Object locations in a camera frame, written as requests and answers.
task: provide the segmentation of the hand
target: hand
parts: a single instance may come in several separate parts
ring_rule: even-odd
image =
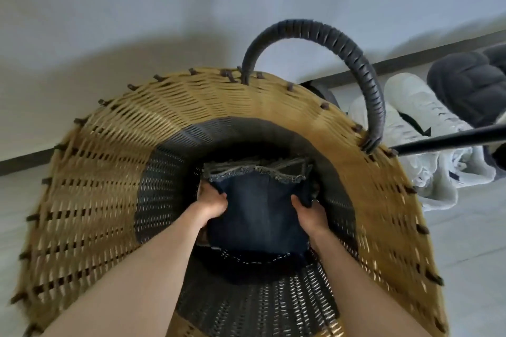
[[[226,193],[218,191],[207,181],[200,181],[197,193],[197,201],[190,207],[196,212],[199,226],[202,228],[209,219],[220,216],[227,209],[228,201]]]
[[[302,205],[299,198],[293,194],[291,196],[291,204],[297,211],[300,226],[310,239],[314,239],[320,231],[329,230],[325,209],[317,200],[313,200],[311,208],[306,208]]]

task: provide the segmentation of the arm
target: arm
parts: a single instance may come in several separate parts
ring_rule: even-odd
[[[291,199],[300,225],[323,264],[350,337],[430,337],[345,250],[329,229],[325,210],[317,201],[306,208],[296,196]]]
[[[202,183],[198,200],[171,226],[107,272],[43,335],[165,336],[198,232],[226,208],[226,194]]]

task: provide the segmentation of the dark woven lining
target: dark woven lining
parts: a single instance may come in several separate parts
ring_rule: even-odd
[[[332,164],[302,136],[269,121],[239,117],[192,125],[156,148],[140,182],[138,241],[155,236],[193,202],[203,162],[251,155],[309,157],[331,229],[358,252],[355,213]],[[253,256],[201,247],[190,258],[177,311],[210,337],[309,336],[338,315],[312,253]]]

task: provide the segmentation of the wicker weave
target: wicker weave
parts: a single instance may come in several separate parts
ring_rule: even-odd
[[[305,88],[267,73],[254,72],[249,85],[240,77],[214,68],[156,76],[75,121],[27,218],[13,302],[29,330],[45,329],[170,225],[194,199],[206,157],[261,148],[314,160],[332,230],[430,334],[446,335],[429,231],[398,160],[383,145],[365,154],[366,133]],[[313,253],[254,259],[195,247],[167,335],[344,333]]]

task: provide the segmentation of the black metal bar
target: black metal bar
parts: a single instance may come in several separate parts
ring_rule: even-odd
[[[470,129],[451,135],[400,144],[392,148],[399,152],[399,156],[407,156],[446,149],[485,145],[496,141],[506,142],[506,124],[495,124],[488,127]]]

